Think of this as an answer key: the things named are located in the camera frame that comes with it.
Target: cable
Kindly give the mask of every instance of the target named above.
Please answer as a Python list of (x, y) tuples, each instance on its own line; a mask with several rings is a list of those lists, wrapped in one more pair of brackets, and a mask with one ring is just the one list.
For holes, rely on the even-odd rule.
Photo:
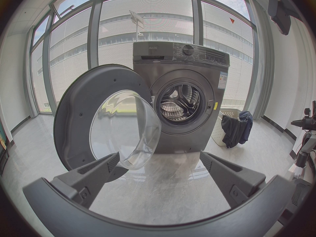
[(302, 145), (301, 148), (300, 148), (300, 150), (301, 150), (302, 147), (303, 147), (303, 142), (301, 142), (301, 144), (299, 144), (298, 147), (297, 147), (297, 149), (295, 150), (295, 154), (296, 154), (296, 155), (297, 155), (297, 153), (299, 152), (298, 148), (299, 148), (300, 145)]

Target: dark clothing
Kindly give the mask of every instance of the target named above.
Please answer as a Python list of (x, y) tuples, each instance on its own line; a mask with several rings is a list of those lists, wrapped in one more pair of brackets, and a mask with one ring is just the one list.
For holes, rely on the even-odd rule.
[(231, 118), (227, 115), (223, 116), (222, 128), (226, 133), (223, 138), (223, 142), (226, 144), (227, 148), (232, 148), (239, 143), (246, 126), (246, 120), (239, 121), (238, 119)]
[(239, 141), (240, 144), (244, 144), (246, 141), (248, 141), (249, 134), (251, 132), (252, 128), (252, 115), (249, 111), (243, 111), (239, 113), (239, 119), (241, 121), (247, 121), (247, 125), (245, 127), (244, 133), (242, 134), (242, 137)]

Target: wall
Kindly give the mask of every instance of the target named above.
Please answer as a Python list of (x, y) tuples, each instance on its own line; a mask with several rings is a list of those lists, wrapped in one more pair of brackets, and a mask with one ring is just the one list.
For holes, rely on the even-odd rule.
[(305, 132), (291, 125), (291, 121), (301, 119), (304, 108), (311, 108), (316, 96), (316, 55), (305, 25), (294, 18), (291, 18), (291, 22), (287, 36), (279, 33), (276, 25), (271, 23), (275, 45), (275, 74), (265, 116), (283, 129), (289, 129), (298, 137), (295, 144), (299, 144)]
[(30, 115), (24, 87), (24, 46), (26, 34), (15, 34), (5, 39), (0, 59), (0, 101), (4, 122), (11, 131)]
[(298, 49), (295, 41), (295, 27), (287, 36), (281, 34), (271, 22), (274, 42), (275, 67), (270, 100), (265, 116), (286, 128), (295, 101), (298, 85)]

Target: laundry basket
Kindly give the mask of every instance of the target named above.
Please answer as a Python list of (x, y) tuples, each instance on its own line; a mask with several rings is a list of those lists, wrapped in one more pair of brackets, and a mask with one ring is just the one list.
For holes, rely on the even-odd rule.
[(222, 129), (223, 115), (228, 115), (232, 118), (239, 118), (239, 113), (240, 113), (240, 111), (237, 109), (221, 109), (220, 110), (218, 117), (217, 117), (217, 120), (216, 120), (216, 123), (215, 123), (215, 126), (214, 126), (214, 129), (213, 129), (213, 132), (212, 132), (212, 135), (211, 135), (213, 140), (216, 142), (217, 145), (225, 146), (225, 143), (223, 142), (225, 132)]

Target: floor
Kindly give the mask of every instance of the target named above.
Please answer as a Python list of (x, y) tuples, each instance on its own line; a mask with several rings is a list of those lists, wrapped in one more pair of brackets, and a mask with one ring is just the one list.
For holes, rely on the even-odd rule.
[[(52, 180), (66, 172), (53, 142), (53, 117), (39, 115), (13, 134), (15, 144), (2, 185), (15, 206), (42, 236), (52, 236), (27, 203), (22, 187), (37, 178)], [(234, 148), (218, 146), (210, 138), (205, 151), (262, 172), (266, 181), (285, 175), (293, 164), (289, 152), (294, 141), (271, 124), (254, 121), (249, 141)], [(104, 185), (91, 211), (121, 221), (141, 224), (175, 224), (203, 219), (230, 209), (199, 160), (199, 153), (158, 155), (142, 169)]]

